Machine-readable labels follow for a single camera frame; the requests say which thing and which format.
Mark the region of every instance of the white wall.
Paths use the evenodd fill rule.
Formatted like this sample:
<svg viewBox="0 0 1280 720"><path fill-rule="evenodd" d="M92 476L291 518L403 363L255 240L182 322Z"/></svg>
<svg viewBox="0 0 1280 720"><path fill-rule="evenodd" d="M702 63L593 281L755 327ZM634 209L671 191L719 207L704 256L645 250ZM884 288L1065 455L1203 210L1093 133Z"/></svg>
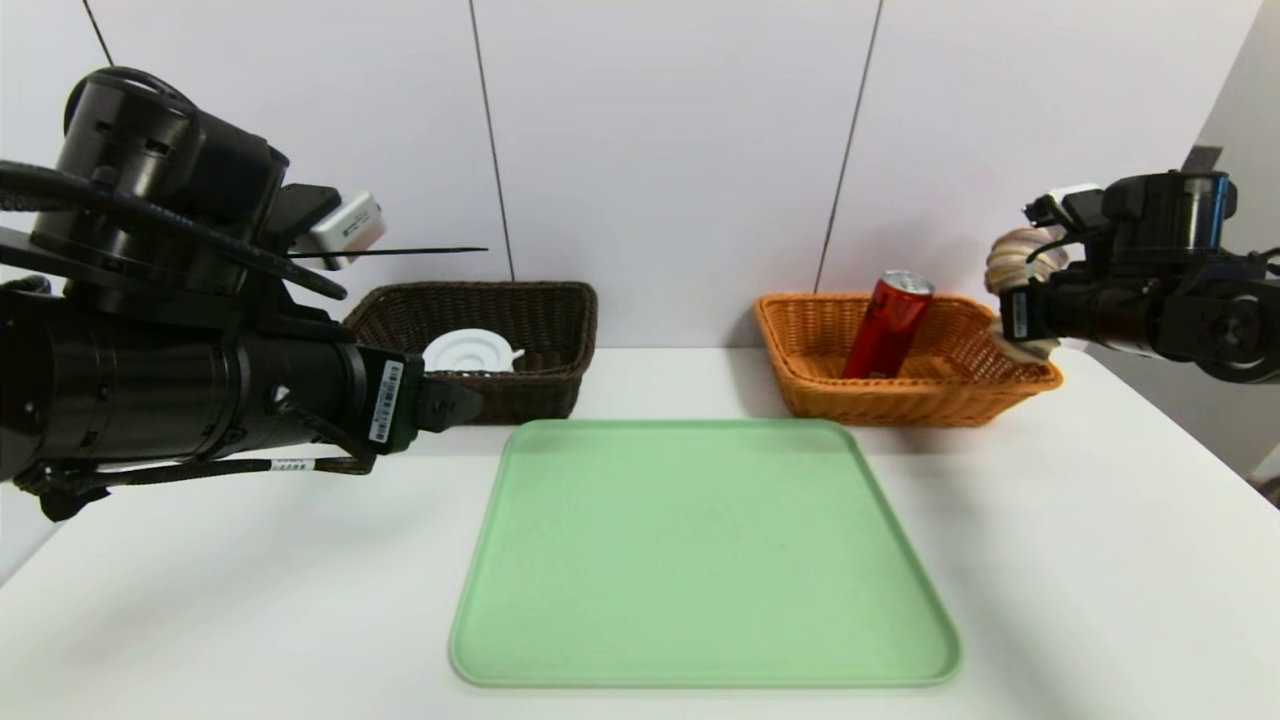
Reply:
<svg viewBox="0 0 1280 720"><path fill-rule="evenodd" d="M1280 246L1280 3L1263 3L1201 133L1239 187L1222 245ZM1093 348L1091 352L1236 473L1280 475L1280 386L1231 386L1194 368ZM1270 459L1263 461L1270 452Z"/></svg>
<svg viewBox="0 0 1280 720"><path fill-rule="evenodd" d="M1042 192L1179 167L1258 0L887 0L820 290L888 268L995 304L991 242Z"/></svg>
<svg viewBox="0 0 1280 720"><path fill-rule="evenodd" d="M118 64L265 137L292 160L285 182L372 191L379 249L489 249L365 258L335 275L346 302L296 299L340 318L380 284L511 279L466 0L99 0L93 13Z"/></svg>
<svg viewBox="0 0 1280 720"><path fill-rule="evenodd" d="M906 266L980 296L1036 193L1179 161L1257 3L884 0L820 288ZM321 306L513 270L595 284L600 345L659 346L755 342L758 295L818 283L878 4L93 8L118 63L268 137L289 179L371 188L383 247L490 247L361 260Z"/></svg>
<svg viewBox="0 0 1280 720"><path fill-rule="evenodd" d="M77 0L0 3L0 158L52 165L63 143L67 92L106 60ZM0 213L0 224L29 229L32 215ZM0 281L23 270L0 266ZM0 352L10 348L0 347ZM0 583L55 525L35 496L0 484Z"/></svg>
<svg viewBox="0 0 1280 720"><path fill-rule="evenodd" d="M810 291L876 0L477 0L517 279L607 346L758 343Z"/></svg>

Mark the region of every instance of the barcode label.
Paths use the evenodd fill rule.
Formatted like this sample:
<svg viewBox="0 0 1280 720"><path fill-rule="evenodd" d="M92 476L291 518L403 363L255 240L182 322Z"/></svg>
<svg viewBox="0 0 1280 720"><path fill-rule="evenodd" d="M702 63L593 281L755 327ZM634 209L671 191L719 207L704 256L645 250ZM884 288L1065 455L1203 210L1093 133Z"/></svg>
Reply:
<svg viewBox="0 0 1280 720"><path fill-rule="evenodd" d="M1027 293L1014 293L1014 337L1010 340L1024 340L1027 337Z"/></svg>
<svg viewBox="0 0 1280 720"><path fill-rule="evenodd" d="M369 439L387 442L392 432L392 415L396 414L396 396L399 395L399 380L404 364L388 360L383 365L383 384L378 387L378 404L374 405L374 421L369 424Z"/></svg>
<svg viewBox="0 0 1280 720"><path fill-rule="evenodd" d="M315 470L316 461L306 457L271 460L271 470Z"/></svg>

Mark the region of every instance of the white sensor module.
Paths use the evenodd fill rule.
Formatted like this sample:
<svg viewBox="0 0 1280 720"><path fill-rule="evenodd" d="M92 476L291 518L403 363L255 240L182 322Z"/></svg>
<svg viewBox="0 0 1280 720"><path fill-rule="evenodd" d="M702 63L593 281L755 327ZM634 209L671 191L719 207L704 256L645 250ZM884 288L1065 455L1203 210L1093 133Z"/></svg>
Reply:
<svg viewBox="0 0 1280 720"><path fill-rule="evenodd" d="M342 205L311 227L305 240L319 252L360 252L369 250L387 232L383 211L372 193L343 193ZM325 258L328 270L340 270L357 258Z"/></svg>

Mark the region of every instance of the red can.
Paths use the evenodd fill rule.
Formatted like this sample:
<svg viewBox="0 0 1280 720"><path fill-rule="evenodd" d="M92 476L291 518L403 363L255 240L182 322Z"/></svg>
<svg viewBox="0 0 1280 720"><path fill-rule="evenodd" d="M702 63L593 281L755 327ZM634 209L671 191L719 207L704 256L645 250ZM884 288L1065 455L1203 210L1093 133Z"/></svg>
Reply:
<svg viewBox="0 0 1280 720"><path fill-rule="evenodd" d="M906 270L881 275L841 377L896 378L932 302L933 283L920 275Z"/></svg>

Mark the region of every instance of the orange wicker basket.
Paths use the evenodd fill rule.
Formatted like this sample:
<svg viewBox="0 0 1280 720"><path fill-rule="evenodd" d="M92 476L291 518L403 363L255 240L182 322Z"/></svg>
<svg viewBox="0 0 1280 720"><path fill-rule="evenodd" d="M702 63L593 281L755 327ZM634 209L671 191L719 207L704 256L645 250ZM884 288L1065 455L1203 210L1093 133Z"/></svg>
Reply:
<svg viewBox="0 0 1280 720"><path fill-rule="evenodd" d="M1053 365L1021 365L1000 352L987 334L995 313L947 295L933 300L900 377L841 379L869 301L869 295L787 293L755 304L792 415L846 425L977 427L1062 384Z"/></svg>

